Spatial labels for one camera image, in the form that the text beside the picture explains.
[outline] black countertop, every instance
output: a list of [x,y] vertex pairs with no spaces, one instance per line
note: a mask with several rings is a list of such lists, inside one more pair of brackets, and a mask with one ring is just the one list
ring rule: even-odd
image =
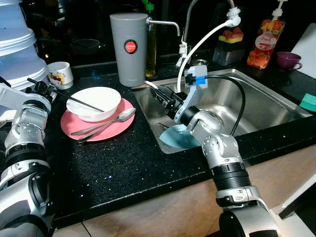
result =
[[[299,104],[305,93],[316,95],[316,80],[300,72],[259,71],[238,66],[245,74]],[[223,69],[212,64],[209,71]],[[46,127],[48,162],[56,177],[54,226],[61,228],[211,178],[200,147],[164,154],[132,90],[119,83],[115,63],[73,68],[73,94],[93,86],[116,89],[136,108],[132,125],[111,139],[79,144],[60,127],[66,100],[57,97]],[[177,76],[174,63],[164,63],[155,79]],[[0,167],[9,124],[0,129]],[[316,116],[237,136],[239,152],[254,165],[316,143]]]

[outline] sink basin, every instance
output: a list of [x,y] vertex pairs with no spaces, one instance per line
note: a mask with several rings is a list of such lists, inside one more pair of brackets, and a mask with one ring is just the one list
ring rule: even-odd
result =
[[[208,74],[232,77],[240,83],[245,91],[245,109],[234,136],[262,130],[311,115],[306,110],[236,69],[220,70]],[[155,81],[154,84],[165,85],[176,91],[176,81],[177,78],[166,79]],[[189,93],[189,89],[185,88],[184,81],[181,82],[181,91],[186,94]],[[159,136],[165,130],[161,124],[171,127],[176,123],[164,113],[162,105],[153,98],[150,89],[145,86],[136,87],[134,88],[134,94],[161,150],[166,154],[182,151],[183,149],[171,147],[159,140]],[[224,122],[225,131],[229,134],[241,107],[241,92],[235,84],[228,80],[208,79],[208,88],[203,91],[202,98],[196,106],[218,114]]]

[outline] metal spoon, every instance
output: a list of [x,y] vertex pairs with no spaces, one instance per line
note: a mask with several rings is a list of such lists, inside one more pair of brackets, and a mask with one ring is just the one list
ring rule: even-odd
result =
[[79,133],[80,134],[85,134],[85,133],[91,131],[90,133],[86,134],[85,136],[81,137],[78,140],[78,142],[85,142],[88,139],[90,139],[90,138],[94,137],[95,135],[97,135],[98,133],[100,133],[101,131],[103,131],[105,128],[110,126],[112,123],[126,121],[127,119],[129,119],[135,113],[135,111],[136,111],[135,108],[131,108],[131,109],[125,110],[122,113],[120,113],[114,120],[111,120],[111,121],[99,124],[97,126],[86,128],[86,129],[83,129],[81,131],[74,132],[72,134],[79,135]]

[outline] white mug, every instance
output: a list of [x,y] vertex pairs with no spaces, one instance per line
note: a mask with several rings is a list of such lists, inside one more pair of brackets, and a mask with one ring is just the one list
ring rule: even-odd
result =
[[48,79],[57,89],[64,90],[73,86],[74,76],[67,62],[55,62],[47,65]]

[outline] white cutting board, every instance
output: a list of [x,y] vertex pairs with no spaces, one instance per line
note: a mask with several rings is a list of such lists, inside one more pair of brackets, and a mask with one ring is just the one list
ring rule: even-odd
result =
[[311,23],[292,50],[302,57],[298,71],[316,79],[316,23]]

